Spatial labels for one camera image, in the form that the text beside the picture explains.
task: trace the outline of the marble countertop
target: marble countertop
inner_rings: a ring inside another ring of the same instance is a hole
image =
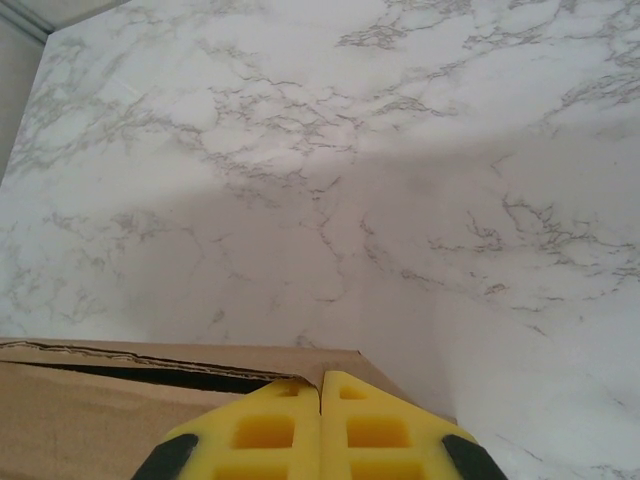
[[[357,348],[512,479],[638,479],[640,5],[134,0],[53,34],[0,334]]]

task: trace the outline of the yellow foam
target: yellow foam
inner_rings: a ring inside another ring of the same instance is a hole
[[[320,405],[315,388],[273,382],[180,425],[199,441],[179,480],[319,480]]]
[[[442,437],[465,430],[344,372],[322,391],[321,480],[460,480]]]

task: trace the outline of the cardboard flap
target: cardboard flap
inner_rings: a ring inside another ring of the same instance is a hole
[[[240,395],[0,363],[2,480],[129,479],[172,428]]]
[[[264,382],[295,377],[319,390],[325,372],[341,370],[407,400],[359,352],[348,350],[0,339],[0,361],[64,365],[67,370],[73,365],[171,369]]]

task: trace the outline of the corrugated cardboard edge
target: corrugated cardboard edge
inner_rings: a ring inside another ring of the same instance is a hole
[[[242,397],[9,362],[0,384],[3,480],[129,479],[171,429]]]
[[[0,338],[0,361],[172,368],[269,381],[297,377],[318,390],[325,372],[341,370],[411,401],[360,352],[352,350]]]

